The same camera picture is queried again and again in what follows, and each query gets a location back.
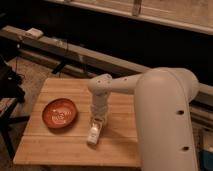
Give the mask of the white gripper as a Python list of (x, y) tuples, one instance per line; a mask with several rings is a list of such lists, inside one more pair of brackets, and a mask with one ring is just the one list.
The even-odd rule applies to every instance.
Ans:
[(102, 126), (105, 127), (108, 123), (107, 121), (107, 113), (108, 113), (108, 105), (97, 105), (92, 104), (91, 105), (91, 125), (94, 125), (98, 120), (102, 121)]

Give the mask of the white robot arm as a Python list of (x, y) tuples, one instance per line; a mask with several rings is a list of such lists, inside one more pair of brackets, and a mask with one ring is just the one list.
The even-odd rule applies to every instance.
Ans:
[(197, 77), (184, 68), (154, 68), (114, 79), (88, 82), (92, 122), (106, 121), (112, 92), (132, 94), (142, 171), (198, 171), (189, 103), (199, 90)]

